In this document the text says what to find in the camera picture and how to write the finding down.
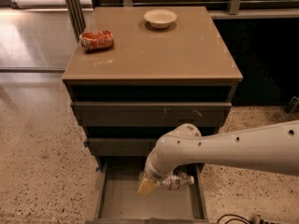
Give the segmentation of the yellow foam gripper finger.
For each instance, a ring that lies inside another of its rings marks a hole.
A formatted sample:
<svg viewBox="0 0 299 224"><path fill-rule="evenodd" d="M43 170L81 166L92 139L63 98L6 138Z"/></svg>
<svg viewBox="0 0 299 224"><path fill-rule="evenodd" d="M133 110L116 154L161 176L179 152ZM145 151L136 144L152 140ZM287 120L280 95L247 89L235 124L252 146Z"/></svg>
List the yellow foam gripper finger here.
<svg viewBox="0 0 299 224"><path fill-rule="evenodd" d="M138 194L150 194L152 191L154 191L158 187L158 184L153 181L148 176L143 176L141 178L141 183L139 186L139 189L137 191Z"/></svg>

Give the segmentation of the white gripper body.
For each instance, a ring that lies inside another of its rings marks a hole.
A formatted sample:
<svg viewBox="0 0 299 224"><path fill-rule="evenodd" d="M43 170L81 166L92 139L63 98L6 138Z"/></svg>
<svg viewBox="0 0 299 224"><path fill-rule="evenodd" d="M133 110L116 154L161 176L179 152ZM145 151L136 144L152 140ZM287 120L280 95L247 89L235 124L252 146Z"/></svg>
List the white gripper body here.
<svg viewBox="0 0 299 224"><path fill-rule="evenodd" d="M144 171L148 177L155 181L162 181L170 176L174 169L173 164L167 163L156 152L151 152L147 157Z"/></svg>

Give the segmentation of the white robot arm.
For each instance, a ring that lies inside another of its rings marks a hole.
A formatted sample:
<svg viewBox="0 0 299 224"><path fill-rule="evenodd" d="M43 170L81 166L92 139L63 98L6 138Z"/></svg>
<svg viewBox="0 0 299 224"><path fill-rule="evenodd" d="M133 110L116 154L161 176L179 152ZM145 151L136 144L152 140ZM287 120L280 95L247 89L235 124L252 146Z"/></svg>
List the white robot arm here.
<svg viewBox="0 0 299 224"><path fill-rule="evenodd" d="M208 136L192 124L182 124L157 140L140 176L138 192L192 185L193 176L174 170L195 163L299 175L299 121Z"/></svg>

